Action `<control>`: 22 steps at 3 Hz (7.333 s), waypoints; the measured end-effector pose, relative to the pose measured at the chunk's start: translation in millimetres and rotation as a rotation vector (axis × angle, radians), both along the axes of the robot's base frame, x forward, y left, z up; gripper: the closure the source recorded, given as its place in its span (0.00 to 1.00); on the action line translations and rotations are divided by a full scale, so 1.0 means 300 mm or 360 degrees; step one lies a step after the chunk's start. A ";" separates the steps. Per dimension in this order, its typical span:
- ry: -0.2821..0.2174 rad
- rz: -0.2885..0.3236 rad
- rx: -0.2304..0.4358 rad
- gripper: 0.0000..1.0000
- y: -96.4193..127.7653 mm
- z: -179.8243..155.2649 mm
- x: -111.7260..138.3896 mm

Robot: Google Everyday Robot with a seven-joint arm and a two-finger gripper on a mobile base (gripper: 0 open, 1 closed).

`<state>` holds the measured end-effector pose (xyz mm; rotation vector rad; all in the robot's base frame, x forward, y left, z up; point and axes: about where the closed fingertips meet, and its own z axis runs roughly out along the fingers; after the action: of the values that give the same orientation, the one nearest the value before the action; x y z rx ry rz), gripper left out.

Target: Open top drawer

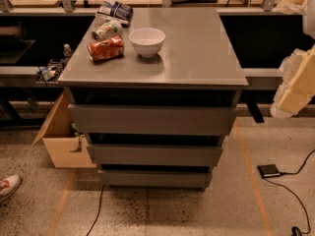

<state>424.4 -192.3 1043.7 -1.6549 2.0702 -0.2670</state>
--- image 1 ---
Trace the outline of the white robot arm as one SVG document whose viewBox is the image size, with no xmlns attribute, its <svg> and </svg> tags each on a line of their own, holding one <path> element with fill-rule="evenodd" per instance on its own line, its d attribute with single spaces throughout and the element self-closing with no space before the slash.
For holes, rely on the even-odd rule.
<svg viewBox="0 0 315 236">
<path fill-rule="evenodd" d="M 283 0 L 277 9 L 287 14 L 301 14 L 303 32 L 314 37 L 314 0 Z M 270 112 L 273 117 L 284 119 L 296 115 L 315 95 L 315 49 L 295 48 L 283 59 L 280 71 L 283 82 L 277 89 Z"/>
</svg>

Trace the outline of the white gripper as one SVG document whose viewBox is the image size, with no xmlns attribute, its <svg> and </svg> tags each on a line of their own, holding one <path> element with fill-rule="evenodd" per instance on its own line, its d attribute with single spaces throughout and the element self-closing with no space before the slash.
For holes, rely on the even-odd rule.
<svg viewBox="0 0 315 236">
<path fill-rule="evenodd" d="M 315 49 L 295 49 L 283 59 L 279 71 L 283 81 L 274 96 L 270 113 L 278 119 L 290 118 L 315 95 Z"/>
</svg>

